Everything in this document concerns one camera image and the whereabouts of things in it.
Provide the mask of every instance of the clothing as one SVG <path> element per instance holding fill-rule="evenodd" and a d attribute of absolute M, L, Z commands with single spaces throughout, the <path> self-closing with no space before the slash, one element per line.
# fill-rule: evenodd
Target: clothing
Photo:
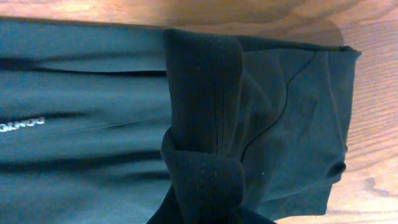
<path fill-rule="evenodd" d="M 225 57 L 242 81 L 215 159 L 242 166 L 240 209 L 271 220 L 325 213 L 345 169 L 359 52 L 177 30 L 164 40 L 136 27 L 0 30 L 0 124 L 44 119 L 0 132 L 0 223 L 146 223 L 173 193 L 160 153 L 172 126 L 166 74 L 218 71 L 225 64 L 211 60 Z"/>

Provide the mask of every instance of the wooden floor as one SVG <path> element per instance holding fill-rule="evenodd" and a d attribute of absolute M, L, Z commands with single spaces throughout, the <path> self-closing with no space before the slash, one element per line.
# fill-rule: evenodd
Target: wooden floor
<path fill-rule="evenodd" d="M 398 1 L 3 0 L 0 16 L 173 26 L 362 51 L 348 170 L 333 187 L 327 214 L 278 223 L 398 223 Z"/>

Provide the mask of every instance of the wood grain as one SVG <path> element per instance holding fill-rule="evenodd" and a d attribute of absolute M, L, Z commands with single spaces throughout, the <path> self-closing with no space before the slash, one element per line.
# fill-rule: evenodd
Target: wood grain
<path fill-rule="evenodd" d="M 327 214 L 278 223 L 398 223 L 398 1 L 0 1 L 0 16 L 96 24 L 173 26 L 247 34 L 363 52 L 354 84 L 348 170 Z"/>

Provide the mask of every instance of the black fabric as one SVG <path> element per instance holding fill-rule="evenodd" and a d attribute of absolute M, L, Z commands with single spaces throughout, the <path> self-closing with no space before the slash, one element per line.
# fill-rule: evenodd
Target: black fabric
<path fill-rule="evenodd" d="M 138 27 L 0 30 L 0 223 L 325 213 L 345 169 L 352 48 Z M 205 188 L 194 184 L 203 170 Z"/>

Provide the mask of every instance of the logo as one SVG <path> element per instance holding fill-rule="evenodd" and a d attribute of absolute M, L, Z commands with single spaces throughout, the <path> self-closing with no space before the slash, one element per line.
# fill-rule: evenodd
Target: logo
<path fill-rule="evenodd" d="M 28 119 L 25 121 L 8 122 L 7 124 L 0 124 L 0 133 L 17 130 L 19 128 L 32 127 L 36 124 L 44 124 L 44 117 Z"/>

